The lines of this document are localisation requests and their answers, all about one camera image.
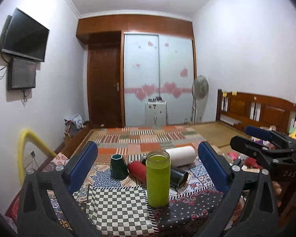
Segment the wooden bed rail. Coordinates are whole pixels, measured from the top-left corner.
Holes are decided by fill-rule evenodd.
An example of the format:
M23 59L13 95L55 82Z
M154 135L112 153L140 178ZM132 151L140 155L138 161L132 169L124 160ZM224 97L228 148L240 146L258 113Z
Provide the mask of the wooden bed rail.
M218 89L216 121L221 121L222 115L238 120L233 127L241 131L248 125L275 125L277 131L287 133L291 112L296 112L296 104L281 98Z

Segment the sliding glass door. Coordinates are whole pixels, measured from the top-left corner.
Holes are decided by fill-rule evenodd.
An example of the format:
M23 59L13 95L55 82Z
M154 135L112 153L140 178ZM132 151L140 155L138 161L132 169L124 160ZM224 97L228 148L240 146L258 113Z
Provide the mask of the sliding glass door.
M161 96L167 124L189 123L194 80L192 40L167 35L126 34L125 125L145 125L145 103Z
M189 123L194 63L192 40L159 35L160 96L167 102L168 124Z
M125 35L125 125L145 125L145 103L159 96L158 35Z

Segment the white cylinder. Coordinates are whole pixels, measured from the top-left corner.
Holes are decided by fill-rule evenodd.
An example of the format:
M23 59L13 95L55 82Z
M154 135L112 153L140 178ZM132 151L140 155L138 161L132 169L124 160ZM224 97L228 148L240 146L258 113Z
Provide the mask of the white cylinder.
M192 146L183 146L165 150L170 155L171 166L183 166L195 161L196 153Z

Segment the green bottle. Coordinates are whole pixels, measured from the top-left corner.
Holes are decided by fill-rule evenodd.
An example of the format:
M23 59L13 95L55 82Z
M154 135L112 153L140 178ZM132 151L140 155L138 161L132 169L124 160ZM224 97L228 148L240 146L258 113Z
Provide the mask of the green bottle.
M146 176L148 204L153 208L169 202L170 156L165 151L153 151L147 155Z

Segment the red thermos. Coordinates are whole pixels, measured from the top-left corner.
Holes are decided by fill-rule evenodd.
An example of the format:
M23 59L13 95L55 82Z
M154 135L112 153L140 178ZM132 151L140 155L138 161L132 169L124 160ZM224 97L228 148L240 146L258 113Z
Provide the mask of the red thermos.
M141 180L144 184L147 183L146 167L142 163L140 163L139 161L131 161L128 163L127 168L130 174Z

